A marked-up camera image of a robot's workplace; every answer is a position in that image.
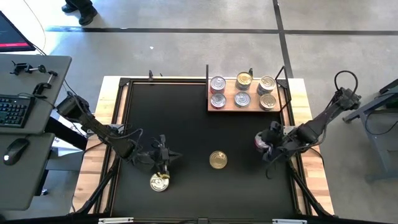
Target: person's foot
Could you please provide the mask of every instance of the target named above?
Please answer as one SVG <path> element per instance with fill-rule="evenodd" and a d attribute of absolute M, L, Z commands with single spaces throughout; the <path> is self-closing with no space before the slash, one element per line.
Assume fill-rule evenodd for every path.
<path fill-rule="evenodd" d="M 71 12 L 75 12 L 77 10 L 77 8 L 75 6 L 66 4 L 66 5 L 62 6 L 61 10 L 64 13 L 71 13 Z"/>
<path fill-rule="evenodd" d="M 87 26 L 91 22 L 93 22 L 94 17 L 98 14 L 97 10 L 95 8 L 92 8 L 88 12 L 81 13 L 81 17 L 79 19 L 79 24 L 82 26 Z"/>

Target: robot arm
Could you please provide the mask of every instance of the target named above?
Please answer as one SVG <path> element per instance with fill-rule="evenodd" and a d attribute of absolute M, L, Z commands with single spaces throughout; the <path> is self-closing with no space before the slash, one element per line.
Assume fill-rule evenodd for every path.
<path fill-rule="evenodd" d="M 156 172 L 165 177 L 169 177 L 167 166 L 179 158 L 181 154 L 171 151 L 165 145 L 165 136 L 160 136 L 158 146 L 153 150 L 142 150 L 142 146 L 131 138 L 131 134 L 122 136 L 117 128 L 101 124 L 95 116 L 91 114 L 86 100 L 80 96 L 68 92 L 68 96 L 57 106 L 58 114 L 71 122 L 82 125 L 82 130 L 92 130 L 97 134 L 99 140 L 111 146 L 115 153 L 123 160 L 132 162 L 140 170 L 149 171 L 156 168 Z"/>
<path fill-rule="evenodd" d="M 356 88 L 354 91 L 349 88 L 337 89 L 329 105 L 323 112 L 313 120 L 294 128 L 286 135 L 283 134 L 282 126 L 273 122 L 269 129 L 263 130 L 255 137 L 257 150 L 263 153 L 262 159 L 267 162 L 274 162 L 282 154 L 287 159 L 296 152 L 304 152 L 310 147 L 320 144 L 321 142 L 318 142 L 318 138 L 325 132 L 329 122 L 334 120 L 343 111 L 359 108 L 359 99 L 361 96 L 355 94 L 355 91 Z"/>

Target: pant leg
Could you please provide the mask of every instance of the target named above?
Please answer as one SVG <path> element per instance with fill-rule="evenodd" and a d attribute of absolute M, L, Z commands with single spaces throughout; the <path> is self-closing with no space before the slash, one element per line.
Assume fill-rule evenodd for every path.
<path fill-rule="evenodd" d="M 75 6 L 81 14 L 90 13 L 93 10 L 91 0 L 65 0 L 67 4 Z"/>

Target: keyboard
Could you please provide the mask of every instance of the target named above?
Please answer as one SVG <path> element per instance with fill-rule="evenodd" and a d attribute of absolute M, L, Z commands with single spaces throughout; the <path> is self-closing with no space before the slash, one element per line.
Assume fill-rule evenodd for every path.
<path fill-rule="evenodd" d="M 32 96 L 0 95 L 0 128 L 24 128 L 34 101 Z"/>

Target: gray floor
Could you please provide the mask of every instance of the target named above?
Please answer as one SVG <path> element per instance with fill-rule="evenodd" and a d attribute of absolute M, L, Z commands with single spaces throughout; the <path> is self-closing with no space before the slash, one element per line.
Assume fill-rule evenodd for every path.
<path fill-rule="evenodd" d="M 60 11 L 62 0 L 27 2 L 45 27 L 78 26 L 78 13 L 66 16 Z M 20 10 L 26 10 L 21 4 Z M 94 5 L 99 16 L 88 27 L 277 28 L 272 0 L 97 0 Z M 279 0 L 279 6 L 285 29 L 398 30 L 395 0 Z M 12 17 L 29 39 L 43 46 L 40 32 L 36 29 L 33 34 L 30 30 L 32 26 L 37 28 L 37 23 L 28 11 L 25 17 L 31 26 L 12 14 L 15 9 L 1 3 L 0 9 Z M 151 69 L 165 76 L 204 76 L 208 63 L 211 75 L 234 76 L 252 67 L 255 76 L 260 77 L 275 75 L 284 64 L 278 34 L 46 32 L 46 37 L 48 54 L 72 56 L 67 80 L 89 101 L 92 111 L 105 75 L 147 75 Z M 340 70 L 351 70 L 358 75 L 357 94 L 363 96 L 363 103 L 398 77 L 398 36 L 286 35 L 286 41 L 293 75 L 305 79 L 313 115 L 329 102 L 335 90 L 333 77 Z M 342 77 L 339 84 L 353 86 L 348 76 Z M 398 222 L 398 181 L 373 184 L 364 181 L 366 174 L 378 172 L 379 168 L 359 121 L 344 124 L 337 118 L 328 127 L 321 151 L 337 215 Z M 53 196 L 40 198 L 40 202 L 35 199 L 33 213 L 12 212 L 7 217 L 68 213 L 72 195 L 64 190 L 72 192 L 76 177 L 53 175 L 46 185 L 51 181 L 71 184 L 54 186 L 59 190 Z"/>

